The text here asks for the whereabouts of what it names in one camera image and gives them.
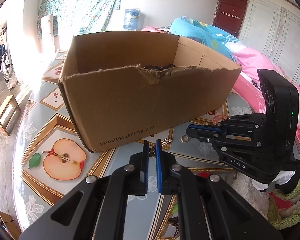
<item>box flap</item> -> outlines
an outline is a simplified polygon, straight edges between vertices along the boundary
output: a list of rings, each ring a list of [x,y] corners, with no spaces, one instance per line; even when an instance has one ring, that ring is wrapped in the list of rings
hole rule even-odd
[[[138,64],[167,66],[173,63],[179,36],[115,31],[79,35],[75,40],[80,73],[87,73]]]
[[[240,68],[222,54],[189,38],[180,36],[178,43],[173,63],[175,66],[199,66],[210,70],[218,68],[234,70]]]

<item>clothes pile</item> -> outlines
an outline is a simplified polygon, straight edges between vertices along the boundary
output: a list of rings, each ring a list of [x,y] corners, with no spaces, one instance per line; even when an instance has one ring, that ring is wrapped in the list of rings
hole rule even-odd
[[[6,25],[0,26],[0,71],[4,76],[9,90],[17,84],[17,78],[13,70],[10,54],[7,48],[7,28]]]

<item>blue water bottle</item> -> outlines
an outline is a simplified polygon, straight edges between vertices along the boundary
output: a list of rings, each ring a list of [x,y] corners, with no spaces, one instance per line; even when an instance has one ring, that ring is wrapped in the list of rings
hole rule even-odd
[[[123,29],[127,31],[135,31],[138,29],[140,9],[125,9]]]

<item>wooden frame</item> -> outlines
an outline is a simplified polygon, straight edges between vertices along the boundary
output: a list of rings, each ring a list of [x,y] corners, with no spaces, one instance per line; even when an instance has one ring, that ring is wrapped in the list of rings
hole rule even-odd
[[[3,114],[5,113],[5,111],[7,110],[9,105],[12,105],[13,113],[11,114],[10,117],[8,117],[8,120],[7,120],[7,123],[5,126],[0,122],[0,132],[7,136],[9,136],[10,134],[7,132],[6,128],[7,128],[9,121],[11,120],[13,114],[15,112],[21,112],[21,108],[18,105],[18,102],[17,102],[16,98],[14,97],[14,95],[7,96],[6,99],[3,101],[2,105],[0,106],[0,119],[2,118]]]
[[[0,219],[2,221],[1,224],[7,228],[7,231],[13,237],[13,239],[18,240],[20,236],[20,231],[13,223],[13,219],[10,217],[10,215],[0,211]]]

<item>apple illustration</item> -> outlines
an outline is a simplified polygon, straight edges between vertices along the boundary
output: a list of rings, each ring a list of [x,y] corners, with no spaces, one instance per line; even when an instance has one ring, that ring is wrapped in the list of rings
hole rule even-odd
[[[72,140],[59,139],[43,160],[45,172],[53,179],[71,180],[80,176],[87,158],[82,148]]]

